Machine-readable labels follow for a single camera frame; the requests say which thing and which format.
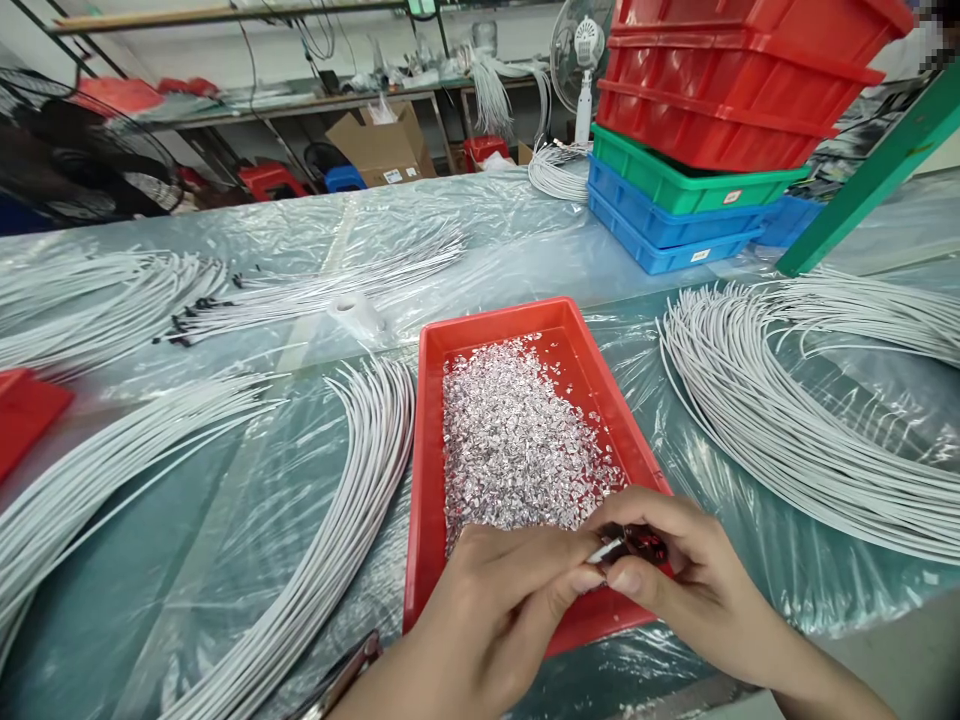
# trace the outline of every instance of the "white cable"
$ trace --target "white cable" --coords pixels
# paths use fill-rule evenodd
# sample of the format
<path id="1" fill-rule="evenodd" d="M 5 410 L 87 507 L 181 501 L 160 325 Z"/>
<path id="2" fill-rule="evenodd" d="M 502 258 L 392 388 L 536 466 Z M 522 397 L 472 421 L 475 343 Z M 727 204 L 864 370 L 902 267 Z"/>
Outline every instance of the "white cable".
<path id="1" fill-rule="evenodd" d="M 161 720 L 253 717 L 310 647 L 363 564 L 407 466 L 414 391 L 400 363 L 372 360 L 327 383 L 346 408 L 349 445 L 320 530 L 280 595 Z"/>
<path id="2" fill-rule="evenodd" d="M 259 399 L 263 384 L 276 377 L 217 378 L 171 391 L 67 453 L 13 501 L 0 516 L 0 669 L 37 586 L 176 466 L 279 404 Z M 172 456 L 176 460 L 78 537 L 118 488 Z"/>
<path id="3" fill-rule="evenodd" d="M 681 402 L 798 510 L 861 540 L 960 564 L 960 477 L 878 447 L 817 403 L 771 348 L 782 296 L 768 295 L 731 284 L 684 290 L 670 304 L 660 348 Z"/>
<path id="4" fill-rule="evenodd" d="M 484 135 L 512 139 L 514 133 L 510 97 L 500 76 L 520 78 L 533 75 L 540 92 L 540 122 L 536 137 L 548 135 L 553 111 L 553 91 L 546 68 L 544 63 L 536 61 L 505 63 L 484 52 L 471 49 L 470 75 L 477 96 L 477 130 Z"/>
<path id="5" fill-rule="evenodd" d="M 530 184 L 541 192 L 560 200 L 587 202 L 589 193 L 586 173 L 572 173 L 564 169 L 563 165 L 573 160 L 585 161 L 592 150 L 592 142 L 584 145 L 538 142 L 534 148 L 533 158 L 527 166 Z"/>
<path id="6" fill-rule="evenodd" d="M 813 331 L 846 332 L 960 368 L 960 300 L 827 269 L 778 281 L 766 297 L 804 339 Z"/>
<path id="7" fill-rule="evenodd" d="M 43 379 L 74 380 L 139 349 L 172 313 L 222 289 L 227 275 L 220 260 L 168 252 L 12 270 L 0 323 L 18 332 L 0 338 L 0 371 L 29 367 Z"/>
<path id="8" fill-rule="evenodd" d="M 165 337 L 188 344 L 224 333 L 326 311 L 342 295 L 362 293 L 375 300 L 416 285 L 457 262 L 465 251 L 458 229 L 444 228 L 412 249 L 367 265 L 335 273 L 270 275 L 242 281 L 244 291 L 224 302 L 190 309 L 174 319 L 175 329 Z"/>
<path id="9" fill-rule="evenodd" d="M 470 74 L 477 94 L 476 128 L 484 135 L 513 137 L 510 98 L 497 75 L 496 61 L 483 53 L 473 53 Z"/>

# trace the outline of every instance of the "hand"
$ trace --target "hand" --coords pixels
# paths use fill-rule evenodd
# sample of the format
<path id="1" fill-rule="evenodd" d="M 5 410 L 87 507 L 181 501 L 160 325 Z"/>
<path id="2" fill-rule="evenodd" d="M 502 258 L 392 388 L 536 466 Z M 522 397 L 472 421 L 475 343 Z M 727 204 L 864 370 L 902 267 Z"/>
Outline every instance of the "hand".
<path id="1" fill-rule="evenodd" d="M 567 608 L 603 582 L 596 535 L 464 528 L 413 630 L 365 673 L 333 720 L 489 720 L 530 688 Z"/>
<path id="2" fill-rule="evenodd" d="M 621 558 L 607 571 L 610 587 L 660 616 L 710 664 L 772 690 L 787 718 L 894 718 L 870 688 L 770 607 L 720 522 L 692 500 L 629 487 L 607 498 L 584 528 L 608 522 L 650 525 L 674 570 L 671 579 L 640 558 Z"/>

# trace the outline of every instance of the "fingernail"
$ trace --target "fingernail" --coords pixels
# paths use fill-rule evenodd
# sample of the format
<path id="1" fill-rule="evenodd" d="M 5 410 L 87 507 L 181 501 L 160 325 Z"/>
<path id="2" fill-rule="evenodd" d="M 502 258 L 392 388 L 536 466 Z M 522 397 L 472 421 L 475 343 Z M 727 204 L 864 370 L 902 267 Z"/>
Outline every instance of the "fingernail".
<path id="1" fill-rule="evenodd" d="M 570 582 L 578 595 L 583 595 L 603 584 L 604 577 L 593 568 L 577 570 Z"/>
<path id="2" fill-rule="evenodd" d="M 610 584 L 611 588 L 623 595 L 636 595 L 638 592 L 640 592 L 640 576 L 630 572 L 629 570 L 624 570 L 615 578 L 613 578 L 613 580 L 608 579 L 607 582 Z"/>

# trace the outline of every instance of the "clear plastic cover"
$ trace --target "clear plastic cover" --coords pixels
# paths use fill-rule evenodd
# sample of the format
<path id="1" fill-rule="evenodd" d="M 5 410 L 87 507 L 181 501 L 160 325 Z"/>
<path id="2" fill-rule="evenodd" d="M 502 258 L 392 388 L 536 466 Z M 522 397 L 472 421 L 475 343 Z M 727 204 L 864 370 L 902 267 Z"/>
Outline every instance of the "clear plastic cover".
<path id="1" fill-rule="evenodd" d="M 951 220 L 958 196 L 957 175 L 915 180 L 838 249 L 837 266 L 903 268 L 883 277 L 960 295 L 960 258 L 949 256 L 960 251 Z M 68 246 L 140 245 L 218 255 L 244 273 L 258 264 L 316 272 L 383 257 L 424 226 L 447 222 L 467 232 L 465 257 L 377 303 L 390 331 L 378 350 L 413 370 L 425 323 L 569 295 L 674 491 L 721 518 L 760 589 L 802 631 L 849 633 L 960 585 L 958 568 L 853 540 L 776 499 L 713 446 L 665 381 L 654 318 L 667 298 L 705 282 L 769 279 L 769 249 L 650 277 L 585 207 L 547 198 L 523 171 L 509 171 L 7 239 L 0 262 L 42 262 Z M 917 260 L 926 262 L 905 267 Z M 284 349 L 243 362 L 276 348 Z M 136 404 L 231 363 L 290 372 L 270 392 L 291 402 L 190 458 L 44 583 L 0 682 L 0 716 L 152 720 L 212 670 L 277 596 L 320 526 L 346 454 L 343 409 L 322 378 L 364 351 L 319 313 L 189 350 L 147 345 L 80 381 L 69 417 L 3 496 Z M 869 350 L 800 362 L 785 347 L 782 359 L 878 444 L 960 472 L 955 370 Z M 408 476 L 346 599 L 260 717 L 292 709 L 368 630 L 378 627 L 388 644 L 399 635 L 409 506 Z M 656 623 L 551 659 L 512 717 L 692 716 L 743 692 Z"/>

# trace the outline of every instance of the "small object in hand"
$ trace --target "small object in hand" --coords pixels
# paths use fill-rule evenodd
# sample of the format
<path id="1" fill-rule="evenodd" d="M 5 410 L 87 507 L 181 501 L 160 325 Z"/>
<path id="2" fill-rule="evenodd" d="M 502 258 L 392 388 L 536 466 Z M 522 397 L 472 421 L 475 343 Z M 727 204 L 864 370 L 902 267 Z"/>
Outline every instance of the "small object in hand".
<path id="1" fill-rule="evenodd" d="M 597 535 L 603 547 L 587 559 L 589 565 L 611 567 L 620 558 L 634 555 L 653 565 L 667 562 L 667 544 L 649 525 L 607 523 Z"/>
<path id="2" fill-rule="evenodd" d="M 380 631 L 373 630 L 327 671 L 310 696 L 286 720 L 323 720 L 360 674 L 383 655 Z"/>

